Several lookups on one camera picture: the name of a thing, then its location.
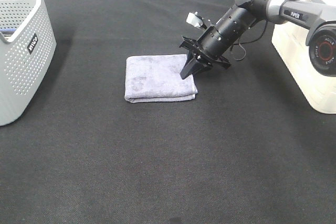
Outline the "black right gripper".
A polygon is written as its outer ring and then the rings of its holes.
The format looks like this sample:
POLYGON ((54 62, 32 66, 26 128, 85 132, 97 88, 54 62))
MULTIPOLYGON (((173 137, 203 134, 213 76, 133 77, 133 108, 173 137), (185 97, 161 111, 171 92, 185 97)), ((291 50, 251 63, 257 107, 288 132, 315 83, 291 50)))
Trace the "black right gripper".
POLYGON ((231 63, 223 57, 223 53, 230 47, 224 42, 222 35, 210 26, 204 31, 199 39, 182 36, 183 42, 180 47, 188 50, 187 60, 180 72, 180 77, 186 79, 190 75, 200 74, 212 69, 217 64, 225 69, 231 63))

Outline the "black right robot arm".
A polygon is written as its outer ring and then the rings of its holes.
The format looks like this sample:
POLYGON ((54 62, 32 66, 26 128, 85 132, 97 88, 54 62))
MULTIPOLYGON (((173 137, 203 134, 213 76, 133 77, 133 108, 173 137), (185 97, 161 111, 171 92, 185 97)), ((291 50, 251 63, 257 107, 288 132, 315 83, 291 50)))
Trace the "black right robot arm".
POLYGON ((278 25, 291 22, 307 29, 312 66, 323 76, 335 76, 335 6, 310 0, 234 0, 214 25, 207 26, 197 13, 188 14, 187 23, 204 32, 198 39, 183 38, 181 47, 188 54, 181 78, 209 70, 213 64, 227 69, 230 62, 223 53, 239 44, 242 34, 261 20, 278 25))

